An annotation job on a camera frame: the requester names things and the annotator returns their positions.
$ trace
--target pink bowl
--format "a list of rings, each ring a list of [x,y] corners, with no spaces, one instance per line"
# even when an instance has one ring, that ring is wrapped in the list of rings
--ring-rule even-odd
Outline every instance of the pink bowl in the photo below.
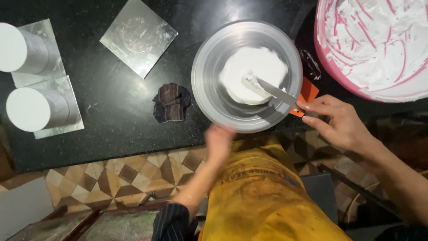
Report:
[[[428,69],[426,64],[408,79],[401,81],[389,88],[370,92],[352,83],[339,69],[334,60],[328,60],[327,54],[330,48],[325,44],[325,21],[327,3],[331,1],[319,0],[314,30],[315,49],[318,58],[325,70],[348,91],[365,99],[379,102],[409,102],[428,97]]]

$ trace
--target apron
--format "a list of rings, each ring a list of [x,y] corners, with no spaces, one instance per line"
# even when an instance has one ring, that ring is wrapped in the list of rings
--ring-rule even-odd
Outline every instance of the apron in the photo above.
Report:
[[[240,140],[209,193],[201,241],[350,240],[309,198],[274,137]]]

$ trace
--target countertop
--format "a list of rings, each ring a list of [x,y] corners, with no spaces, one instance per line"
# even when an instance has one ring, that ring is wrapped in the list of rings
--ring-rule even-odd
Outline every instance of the countertop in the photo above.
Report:
[[[3,0],[0,22],[22,26],[49,18],[65,71],[70,76],[84,130],[35,140],[33,133],[14,127],[7,118],[8,94],[15,89],[10,73],[0,73],[0,115],[6,127],[18,172],[32,172],[135,154],[165,151],[204,143],[210,121],[194,99],[183,122],[159,124],[153,117],[153,97],[165,83],[192,90],[190,73],[202,42],[224,24],[255,19],[274,24],[295,40],[302,52],[317,61],[313,23],[317,0],[143,0],[177,32],[145,79],[120,61],[99,40],[127,0]],[[428,99],[384,104],[361,99],[334,81],[324,70],[304,73],[320,90],[354,105],[367,120],[407,111],[428,111]],[[303,127],[288,115],[267,131]]]

